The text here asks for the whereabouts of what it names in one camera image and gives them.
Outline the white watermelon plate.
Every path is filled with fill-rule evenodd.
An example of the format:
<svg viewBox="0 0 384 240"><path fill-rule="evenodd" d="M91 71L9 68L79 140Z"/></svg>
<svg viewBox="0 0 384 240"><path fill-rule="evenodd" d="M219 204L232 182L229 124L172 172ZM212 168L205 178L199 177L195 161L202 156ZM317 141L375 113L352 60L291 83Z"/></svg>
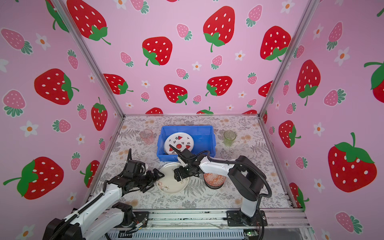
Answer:
<svg viewBox="0 0 384 240"><path fill-rule="evenodd" d="M191 135L178 132L170 135L164 143L164 151L168 155L176 155L177 153L170 147L172 145L174 148L182 152L184 149L192 150L195 145L195 141Z"/></svg>

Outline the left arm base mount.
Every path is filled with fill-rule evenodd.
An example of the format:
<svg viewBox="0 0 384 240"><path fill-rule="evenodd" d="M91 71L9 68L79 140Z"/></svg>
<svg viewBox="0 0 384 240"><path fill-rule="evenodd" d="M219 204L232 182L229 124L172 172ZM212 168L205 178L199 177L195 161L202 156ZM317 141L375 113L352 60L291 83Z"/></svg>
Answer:
<svg viewBox="0 0 384 240"><path fill-rule="evenodd" d="M122 228L135 228L136 225L142 224L141 227L146 227L149 219L150 212L135 212L129 211L124 213L123 222L118 225Z"/></svg>

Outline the cream floral plate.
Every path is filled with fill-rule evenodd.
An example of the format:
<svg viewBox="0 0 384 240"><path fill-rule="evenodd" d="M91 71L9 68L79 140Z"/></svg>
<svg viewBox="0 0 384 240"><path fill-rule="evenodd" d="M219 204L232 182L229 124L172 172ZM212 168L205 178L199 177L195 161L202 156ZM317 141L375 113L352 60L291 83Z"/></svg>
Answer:
<svg viewBox="0 0 384 240"><path fill-rule="evenodd" d="M189 183L189 178L182 179L180 182L174 178L174 170L181 167L181 163L167 163L160 168L160 172L165 176L156 182L156 186L165 194L174 195L182 192Z"/></svg>

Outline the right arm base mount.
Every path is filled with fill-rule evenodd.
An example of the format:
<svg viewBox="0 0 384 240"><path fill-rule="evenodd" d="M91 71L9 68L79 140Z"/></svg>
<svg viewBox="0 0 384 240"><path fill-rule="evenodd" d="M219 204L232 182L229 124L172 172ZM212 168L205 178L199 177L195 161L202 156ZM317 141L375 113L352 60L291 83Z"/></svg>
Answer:
<svg viewBox="0 0 384 240"><path fill-rule="evenodd" d="M229 227L266 227L268 225L264 211L256 211L252 217L240 210L227 211L226 220Z"/></svg>

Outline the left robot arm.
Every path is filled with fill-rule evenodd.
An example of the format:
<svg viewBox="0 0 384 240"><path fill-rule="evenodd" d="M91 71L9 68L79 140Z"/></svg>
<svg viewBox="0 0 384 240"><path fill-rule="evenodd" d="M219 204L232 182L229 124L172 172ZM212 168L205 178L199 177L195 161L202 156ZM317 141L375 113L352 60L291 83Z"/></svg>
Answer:
<svg viewBox="0 0 384 240"><path fill-rule="evenodd" d="M128 154L121 173L105 181L102 191L63 219L54 219L46 227L45 240L98 240L115 227L138 231L146 214L136 216L131 205L119 202L123 196L145 193L165 175L157 169L147 170L145 163Z"/></svg>

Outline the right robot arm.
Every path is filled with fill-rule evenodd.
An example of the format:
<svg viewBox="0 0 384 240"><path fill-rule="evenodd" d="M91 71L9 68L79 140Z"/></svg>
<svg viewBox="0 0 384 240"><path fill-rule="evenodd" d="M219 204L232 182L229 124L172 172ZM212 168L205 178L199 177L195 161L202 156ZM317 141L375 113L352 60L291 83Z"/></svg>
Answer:
<svg viewBox="0 0 384 240"><path fill-rule="evenodd" d="M243 197L241 213L249 219L260 211L262 198L271 198L272 189L265 174L247 157L239 156L235 160L224 160L210 156L203 151L192 157L179 155L184 166L174 169L174 178L183 179L199 174L216 174L229 178Z"/></svg>

